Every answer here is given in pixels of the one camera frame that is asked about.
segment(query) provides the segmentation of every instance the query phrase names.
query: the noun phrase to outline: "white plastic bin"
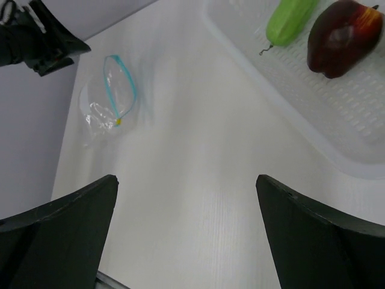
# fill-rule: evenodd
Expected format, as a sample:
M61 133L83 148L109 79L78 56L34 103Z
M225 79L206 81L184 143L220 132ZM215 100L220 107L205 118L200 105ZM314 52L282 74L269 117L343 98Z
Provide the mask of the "white plastic bin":
M208 0L204 19L269 99L336 167L357 177L384 178L385 45L338 79L313 73L306 64L312 25L332 2L320 0L296 41L263 56L260 51L270 45L265 28L279 0ZM385 12L383 0L365 1L375 4Z

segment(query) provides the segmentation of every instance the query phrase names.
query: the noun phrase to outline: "clear plastic bag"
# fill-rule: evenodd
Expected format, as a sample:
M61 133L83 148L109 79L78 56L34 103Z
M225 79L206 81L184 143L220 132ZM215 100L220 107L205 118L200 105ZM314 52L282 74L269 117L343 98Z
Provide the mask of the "clear plastic bag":
M92 76L79 95L84 119L84 144L106 140L117 135L123 119L137 101L134 79L118 55L105 57L99 73Z

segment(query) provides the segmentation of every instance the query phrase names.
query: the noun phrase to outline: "gray wall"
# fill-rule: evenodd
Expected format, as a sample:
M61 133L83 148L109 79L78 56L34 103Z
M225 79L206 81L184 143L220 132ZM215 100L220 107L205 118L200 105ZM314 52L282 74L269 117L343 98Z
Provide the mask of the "gray wall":
M154 0L43 2L86 39ZM0 219L50 201L75 73L72 66L41 78L25 64L0 68Z

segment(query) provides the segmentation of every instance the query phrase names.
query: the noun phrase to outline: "white table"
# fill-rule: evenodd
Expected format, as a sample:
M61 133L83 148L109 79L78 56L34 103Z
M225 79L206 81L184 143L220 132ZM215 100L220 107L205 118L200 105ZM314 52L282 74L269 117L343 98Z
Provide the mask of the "white table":
M88 41L52 198L118 176L100 270L128 287L279 288L258 174L383 225L385 181L344 175L314 150L210 35L202 5L160 0ZM112 53L135 74L138 113L120 139L84 149L79 92Z

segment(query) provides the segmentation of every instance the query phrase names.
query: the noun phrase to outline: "toy fruit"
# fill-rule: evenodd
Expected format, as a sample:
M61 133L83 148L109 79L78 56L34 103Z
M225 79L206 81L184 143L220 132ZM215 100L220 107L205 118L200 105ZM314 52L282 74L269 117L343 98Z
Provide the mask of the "toy fruit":
M383 33L384 15L378 6L339 0L316 20L307 44L311 71L337 78L368 56Z
M302 32L319 0L281 0L266 28L266 37L274 45L287 46Z

